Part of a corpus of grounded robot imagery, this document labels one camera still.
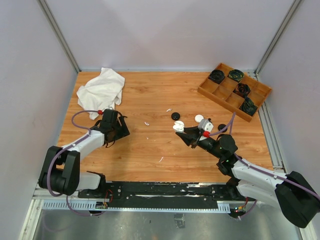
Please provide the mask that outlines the white crumpled cloth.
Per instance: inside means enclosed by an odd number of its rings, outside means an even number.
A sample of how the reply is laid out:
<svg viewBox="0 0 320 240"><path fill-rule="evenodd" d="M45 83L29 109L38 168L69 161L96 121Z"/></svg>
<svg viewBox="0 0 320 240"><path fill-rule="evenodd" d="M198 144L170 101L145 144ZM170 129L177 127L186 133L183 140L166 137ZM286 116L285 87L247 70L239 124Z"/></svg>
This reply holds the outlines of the white crumpled cloth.
<svg viewBox="0 0 320 240"><path fill-rule="evenodd" d="M100 74L79 87L76 95L78 104L90 111L89 118L95 120L98 110L112 109L122 103L125 78L111 68L101 68Z"/></svg>

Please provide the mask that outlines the green black rolled item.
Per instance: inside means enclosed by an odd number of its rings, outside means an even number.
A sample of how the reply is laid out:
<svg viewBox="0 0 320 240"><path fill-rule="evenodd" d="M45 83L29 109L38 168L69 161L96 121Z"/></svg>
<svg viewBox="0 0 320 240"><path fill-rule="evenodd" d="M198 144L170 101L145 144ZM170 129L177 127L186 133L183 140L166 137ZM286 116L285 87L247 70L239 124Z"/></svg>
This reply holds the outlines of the green black rolled item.
<svg viewBox="0 0 320 240"><path fill-rule="evenodd" d="M237 83L239 83L244 78L244 76L245 76L245 74L238 69L232 69L228 73L228 77L231 80L236 81Z"/></svg>

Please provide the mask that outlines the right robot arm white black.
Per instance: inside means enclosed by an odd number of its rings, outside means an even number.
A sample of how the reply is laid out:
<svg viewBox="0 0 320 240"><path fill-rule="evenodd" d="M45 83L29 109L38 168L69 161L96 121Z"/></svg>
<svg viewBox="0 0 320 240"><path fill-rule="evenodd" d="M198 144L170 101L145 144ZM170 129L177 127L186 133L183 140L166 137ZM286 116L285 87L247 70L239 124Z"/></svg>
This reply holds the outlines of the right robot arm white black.
<svg viewBox="0 0 320 240"><path fill-rule="evenodd" d="M243 196L268 204L280 209L289 222L302 229L319 213L320 196L299 172L279 173L241 158L230 134L213 139L197 126L175 126L174 130L187 146L200 147L218 159L218 169L233 182L226 188L230 199Z"/></svg>

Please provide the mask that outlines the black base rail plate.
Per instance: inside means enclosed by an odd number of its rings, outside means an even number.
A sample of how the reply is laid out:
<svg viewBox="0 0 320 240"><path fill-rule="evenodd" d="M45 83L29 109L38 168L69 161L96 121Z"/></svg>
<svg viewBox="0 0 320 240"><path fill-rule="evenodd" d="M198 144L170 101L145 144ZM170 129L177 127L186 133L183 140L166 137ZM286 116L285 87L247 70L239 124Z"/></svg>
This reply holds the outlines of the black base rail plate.
<svg viewBox="0 0 320 240"><path fill-rule="evenodd" d="M219 201L245 202L226 184L200 182L109 181L78 192L81 199L106 199L111 208L142 210L218 210Z"/></svg>

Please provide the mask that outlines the black rolled item far left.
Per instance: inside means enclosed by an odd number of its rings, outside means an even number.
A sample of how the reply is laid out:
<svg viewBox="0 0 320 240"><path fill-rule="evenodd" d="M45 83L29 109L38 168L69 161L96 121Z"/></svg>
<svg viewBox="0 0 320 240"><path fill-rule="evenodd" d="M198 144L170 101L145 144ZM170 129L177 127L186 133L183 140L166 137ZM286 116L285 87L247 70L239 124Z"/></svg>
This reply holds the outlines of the black rolled item far left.
<svg viewBox="0 0 320 240"><path fill-rule="evenodd" d="M222 70L215 69L210 73L208 79L216 84L220 84L225 79L225 74Z"/></svg>

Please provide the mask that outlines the dark red rolled item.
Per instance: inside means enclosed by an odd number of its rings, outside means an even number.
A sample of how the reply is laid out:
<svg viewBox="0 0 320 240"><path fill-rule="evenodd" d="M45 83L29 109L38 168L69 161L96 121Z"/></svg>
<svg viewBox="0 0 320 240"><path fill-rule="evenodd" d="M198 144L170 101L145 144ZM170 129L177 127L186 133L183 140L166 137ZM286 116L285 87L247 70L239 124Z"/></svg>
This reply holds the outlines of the dark red rolled item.
<svg viewBox="0 0 320 240"><path fill-rule="evenodd" d="M242 98L246 98L251 92L251 89L247 84L239 83L233 92Z"/></svg>

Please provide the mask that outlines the blue green rolled item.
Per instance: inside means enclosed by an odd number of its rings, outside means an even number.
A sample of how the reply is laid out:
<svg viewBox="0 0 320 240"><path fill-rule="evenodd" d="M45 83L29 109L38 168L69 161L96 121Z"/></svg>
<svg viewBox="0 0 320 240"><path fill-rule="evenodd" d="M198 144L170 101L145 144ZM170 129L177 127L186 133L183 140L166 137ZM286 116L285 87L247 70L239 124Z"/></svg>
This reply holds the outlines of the blue green rolled item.
<svg viewBox="0 0 320 240"><path fill-rule="evenodd" d="M239 109L244 113L253 116L256 113L258 107L249 97L246 97Z"/></svg>

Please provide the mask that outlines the black round charging case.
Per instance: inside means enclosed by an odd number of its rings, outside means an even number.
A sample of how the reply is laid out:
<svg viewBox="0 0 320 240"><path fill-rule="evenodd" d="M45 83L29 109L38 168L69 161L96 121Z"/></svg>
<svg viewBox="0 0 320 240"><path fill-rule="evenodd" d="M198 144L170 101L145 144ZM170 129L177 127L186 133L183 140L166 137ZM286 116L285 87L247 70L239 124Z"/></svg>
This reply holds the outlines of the black round charging case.
<svg viewBox="0 0 320 240"><path fill-rule="evenodd" d="M178 121L181 118L181 115L178 112L173 112L171 114L171 119L174 121Z"/></svg>
<svg viewBox="0 0 320 240"><path fill-rule="evenodd" d="M218 130L219 130L221 133L225 133L225 132L228 130L228 128L227 128L227 126L226 126L225 124L219 124L219 125L218 125Z"/></svg>

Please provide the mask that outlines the wooden compartment tray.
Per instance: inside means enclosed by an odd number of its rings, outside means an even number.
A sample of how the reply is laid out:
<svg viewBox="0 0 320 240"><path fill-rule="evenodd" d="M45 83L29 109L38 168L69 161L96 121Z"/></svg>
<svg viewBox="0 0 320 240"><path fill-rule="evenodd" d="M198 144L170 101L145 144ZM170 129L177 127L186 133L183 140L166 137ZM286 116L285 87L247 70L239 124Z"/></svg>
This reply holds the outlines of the wooden compartment tray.
<svg viewBox="0 0 320 240"><path fill-rule="evenodd" d="M249 123L272 88L241 70L220 63L198 86L197 91Z"/></svg>

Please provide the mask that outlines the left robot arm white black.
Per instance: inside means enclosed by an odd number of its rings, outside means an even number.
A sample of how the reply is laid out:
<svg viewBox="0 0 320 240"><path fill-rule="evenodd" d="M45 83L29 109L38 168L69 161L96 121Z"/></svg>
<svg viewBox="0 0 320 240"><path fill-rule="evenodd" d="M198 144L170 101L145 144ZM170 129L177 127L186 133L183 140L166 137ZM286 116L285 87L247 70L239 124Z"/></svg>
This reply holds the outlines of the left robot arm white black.
<svg viewBox="0 0 320 240"><path fill-rule="evenodd" d="M96 113L101 115L92 127L75 123L76 116L82 113ZM80 186L89 189L96 198L107 193L107 185L101 182L102 175L95 172L80 173L81 161L100 147L113 145L117 140L130 135L126 116L114 109L81 110L71 118L71 123L86 130L77 140L64 146L48 148L43 166L38 178L38 185L47 189L54 197L70 196L78 191Z"/></svg>

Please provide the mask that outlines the white round charging case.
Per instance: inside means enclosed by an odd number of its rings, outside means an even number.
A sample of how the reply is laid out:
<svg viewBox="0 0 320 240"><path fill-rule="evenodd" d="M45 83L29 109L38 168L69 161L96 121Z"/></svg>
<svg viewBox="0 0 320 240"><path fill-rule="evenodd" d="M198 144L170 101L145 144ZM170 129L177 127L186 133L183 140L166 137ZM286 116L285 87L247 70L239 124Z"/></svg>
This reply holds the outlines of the white round charging case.
<svg viewBox="0 0 320 240"><path fill-rule="evenodd" d="M197 123L200 123L203 119L204 119L204 117L203 117L201 114L197 114L197 115L194 117L194 120L195 120Z"/></svg>
<svg viewBox="0 0 320 240"><path fill-rule="evenodd" d="M182 121L177 120L174 122L174 125L172 128L174 129L175 132L183 133L184 128L185 128L185 124Z"/></svg>

